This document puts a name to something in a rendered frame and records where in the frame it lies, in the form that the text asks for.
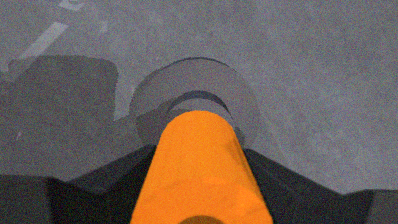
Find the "orange knob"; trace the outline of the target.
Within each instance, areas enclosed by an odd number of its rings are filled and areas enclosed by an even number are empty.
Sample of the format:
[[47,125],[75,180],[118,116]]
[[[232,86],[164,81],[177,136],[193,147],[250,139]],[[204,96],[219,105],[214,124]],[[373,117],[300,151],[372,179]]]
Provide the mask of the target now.
[[208,111],[163,131],[130,224],[273,224],[237,136]]

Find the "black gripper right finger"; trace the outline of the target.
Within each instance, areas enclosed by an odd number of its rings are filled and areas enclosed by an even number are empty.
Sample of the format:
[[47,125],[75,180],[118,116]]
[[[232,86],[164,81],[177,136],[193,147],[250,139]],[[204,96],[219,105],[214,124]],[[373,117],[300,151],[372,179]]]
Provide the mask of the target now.
[[398,224],[398,190],[341,194],[242,149],[273,224]]

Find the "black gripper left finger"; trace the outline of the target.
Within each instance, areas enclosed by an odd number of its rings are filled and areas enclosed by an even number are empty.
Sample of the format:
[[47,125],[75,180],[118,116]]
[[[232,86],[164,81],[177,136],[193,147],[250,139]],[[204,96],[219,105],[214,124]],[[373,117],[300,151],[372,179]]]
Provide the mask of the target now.
[[0,174],[0,224],[130,224],[157,146],[68,182]]

